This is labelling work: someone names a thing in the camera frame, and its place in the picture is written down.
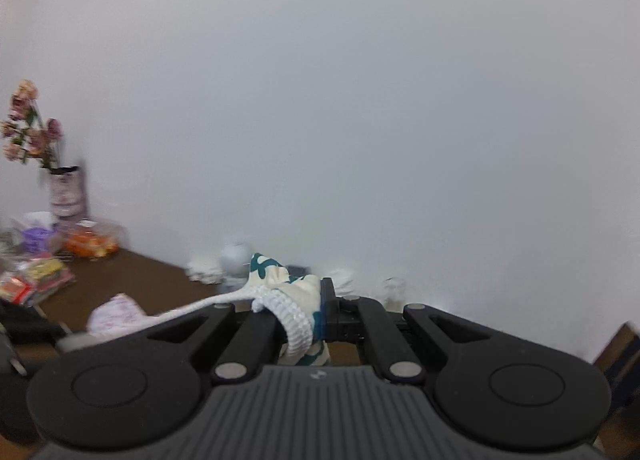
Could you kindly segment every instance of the white sphere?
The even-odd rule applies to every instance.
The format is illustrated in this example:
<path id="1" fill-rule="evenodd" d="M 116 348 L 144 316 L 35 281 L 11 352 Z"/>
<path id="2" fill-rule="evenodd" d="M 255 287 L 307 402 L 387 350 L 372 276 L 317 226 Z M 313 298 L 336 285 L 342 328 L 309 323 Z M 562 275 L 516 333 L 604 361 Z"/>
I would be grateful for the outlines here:
<path id="1" fill-rule="evenodd" d="M 222 249 L 219 262 L 227 276 L 249 277 L 249 264 L 254 250 L 248 244 L 234 244 Z"/>

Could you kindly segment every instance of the wall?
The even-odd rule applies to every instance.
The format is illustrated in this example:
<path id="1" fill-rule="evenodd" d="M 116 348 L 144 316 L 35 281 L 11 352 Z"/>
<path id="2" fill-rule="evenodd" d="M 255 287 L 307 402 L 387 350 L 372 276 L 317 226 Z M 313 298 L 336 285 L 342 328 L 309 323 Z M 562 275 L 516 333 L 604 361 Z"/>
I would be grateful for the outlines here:
<path id="1" fill-rule="evenodd" d="M 36 82 L 140 253 L 247 240 L 593 358 L 640 310 L 639 32 L 640 0 L 0 0 L 0 97 Z M 0 162 L 2 210 L 43 180 Z"/>

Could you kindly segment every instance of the brown table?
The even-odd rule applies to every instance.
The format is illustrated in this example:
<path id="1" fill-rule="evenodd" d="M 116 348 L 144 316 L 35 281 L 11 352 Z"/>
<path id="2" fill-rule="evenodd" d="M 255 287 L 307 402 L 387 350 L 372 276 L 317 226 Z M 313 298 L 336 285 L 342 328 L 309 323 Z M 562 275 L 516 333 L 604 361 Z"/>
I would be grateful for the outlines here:
<path id="1" fill-rule="evenodd" d="M 76 282 L 40 307 L 50 320 L 66 323 L 73 331 L 84 330 L 92 310 L 119 293 L 132 297 L 149 315 L 218 293 L 215 285 L 190 281 L 178 267 L 126 250 L 102 261 L 76 260 L 69 267 Z M 335 365 L 359 364 L 353 345 L 332 344 L 330 353 Z M 1 460 L 23 460 L 35 449 L 37 446 L 20 447 L 0 436 Z"/>

